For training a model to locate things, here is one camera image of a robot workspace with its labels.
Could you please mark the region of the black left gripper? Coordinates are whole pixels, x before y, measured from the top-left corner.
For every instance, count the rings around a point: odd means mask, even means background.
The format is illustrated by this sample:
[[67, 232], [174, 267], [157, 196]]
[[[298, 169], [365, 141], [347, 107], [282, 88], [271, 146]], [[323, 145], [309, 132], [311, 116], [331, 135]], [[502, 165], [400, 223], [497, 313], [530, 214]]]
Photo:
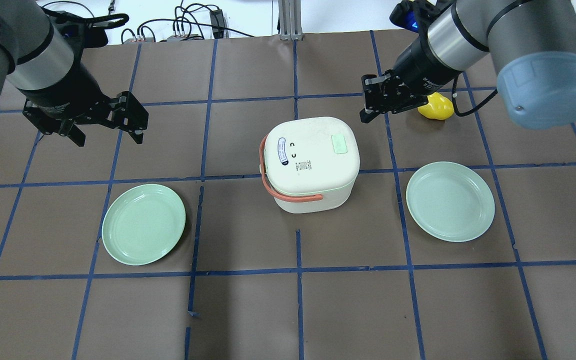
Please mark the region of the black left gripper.
[[22, 94], [26, 97], [23, 116], [44, 135], [57, 132], [84, 147], [86, 134], [78, 125], [102, 125], [126, 132], [137, 145], [143, 144], [149, 113], [130, 91], [115, 98], [100, 90], [24, 90]]

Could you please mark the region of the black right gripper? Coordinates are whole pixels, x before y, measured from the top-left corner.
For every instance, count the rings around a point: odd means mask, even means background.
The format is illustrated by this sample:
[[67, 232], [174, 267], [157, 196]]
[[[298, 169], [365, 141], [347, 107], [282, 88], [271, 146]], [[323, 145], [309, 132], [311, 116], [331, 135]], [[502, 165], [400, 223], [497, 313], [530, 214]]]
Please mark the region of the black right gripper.
[[427, 96], [439, 91], [444, 85], [425, 76], [407, 84], [402, 76], [387, 70], [383, 75], [366, 74], [361, 77], [364, 109], [359, 120], [368, 124], [386, 113], [398, 114], [416, 109], [427, 100]]

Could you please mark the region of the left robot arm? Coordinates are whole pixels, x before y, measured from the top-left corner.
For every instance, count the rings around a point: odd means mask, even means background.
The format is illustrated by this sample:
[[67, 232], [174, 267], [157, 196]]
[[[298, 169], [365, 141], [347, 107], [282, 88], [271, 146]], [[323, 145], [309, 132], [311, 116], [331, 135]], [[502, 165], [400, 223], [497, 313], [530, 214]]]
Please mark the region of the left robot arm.
[[103, 47], [105, 30], [128, 20], [125, 13], [84, 18], [32, 0], [0, 0], [0, 96], [9, 82], [25, 96], [23, 116], [39, 132], [76, 146], [86, 142], [80, 125], [121, 130], [142, 144], [148, 111], [130, 91], [105, 95], [82, 64], [84, 49]]

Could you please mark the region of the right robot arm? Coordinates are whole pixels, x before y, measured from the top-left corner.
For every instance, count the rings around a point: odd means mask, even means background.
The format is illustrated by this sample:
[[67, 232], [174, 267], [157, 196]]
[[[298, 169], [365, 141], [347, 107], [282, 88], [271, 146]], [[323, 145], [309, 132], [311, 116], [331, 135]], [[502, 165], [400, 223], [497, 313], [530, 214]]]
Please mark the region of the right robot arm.
[[402, 0], [390, 22], [417, 38], [383, 75], [361, 78], [362, 123], [427, 105], [486, 55], [513, 123], [576, 122], [576, 0]]

